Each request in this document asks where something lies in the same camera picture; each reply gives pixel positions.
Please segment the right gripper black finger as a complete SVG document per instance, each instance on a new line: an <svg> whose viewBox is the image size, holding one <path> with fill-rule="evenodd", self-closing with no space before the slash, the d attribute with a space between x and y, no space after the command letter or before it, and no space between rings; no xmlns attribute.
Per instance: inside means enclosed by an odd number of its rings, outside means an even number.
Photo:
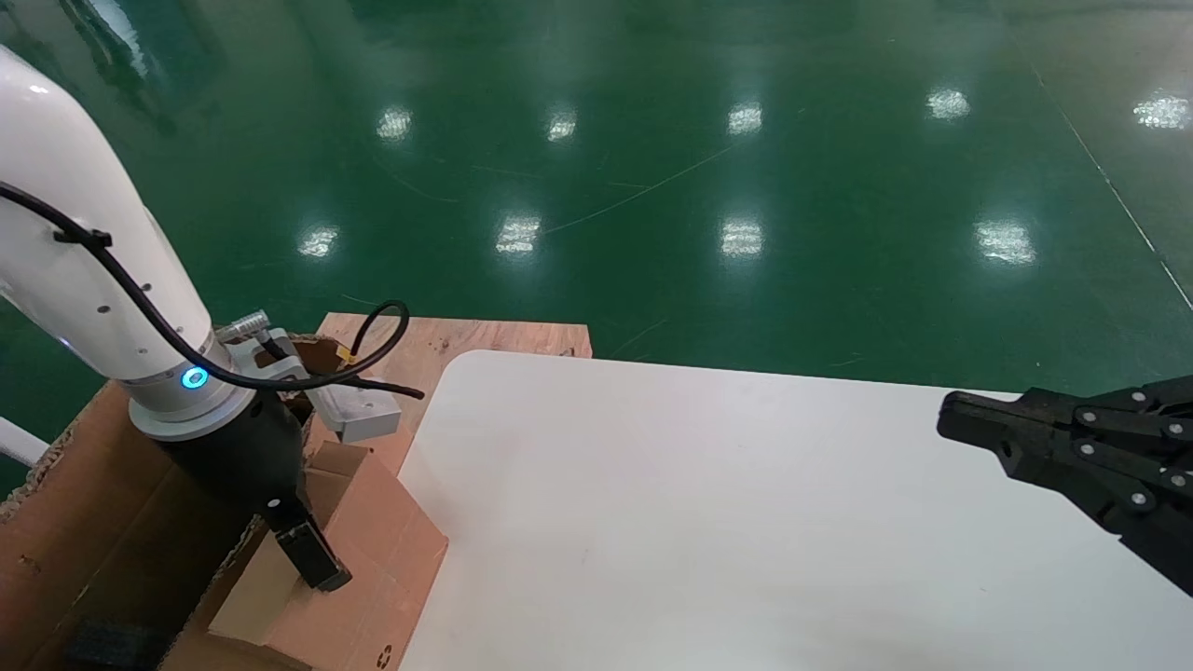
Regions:
<svg viewBox="0 0 1193 671"><path fill-rule="evenodd" d="M942 399L939 433L996 450L1009 442L1092 441L1148 458L1189 458L1189 377L1077 396L1030 388L1013 400L952 390Z"/></svg>
<svg viewBox="0 0 1193 671"><path fill-rule="evenodd" d="M1095 456L1107 447L1041 423L938 423L942 438L993 453L1006 475L1020 484L1053 491L1078 507L1104 531L1192 595L1192 531L1189 495L1172 491L1168 474L1160 484L1121 474L1082 453Z"/></svg>

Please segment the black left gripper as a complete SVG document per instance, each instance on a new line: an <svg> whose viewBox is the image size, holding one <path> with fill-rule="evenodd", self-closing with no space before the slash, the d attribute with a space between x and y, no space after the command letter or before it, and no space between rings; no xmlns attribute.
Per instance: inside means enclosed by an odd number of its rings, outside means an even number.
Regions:
<svg viewBox="0 0 1193 671"><path fill-rule="evenodd" d="M261 515L307 586L333 592L352 581L302 493L302 429L277 392L256 390L225 425L157 447L200 488Z"/></svg>

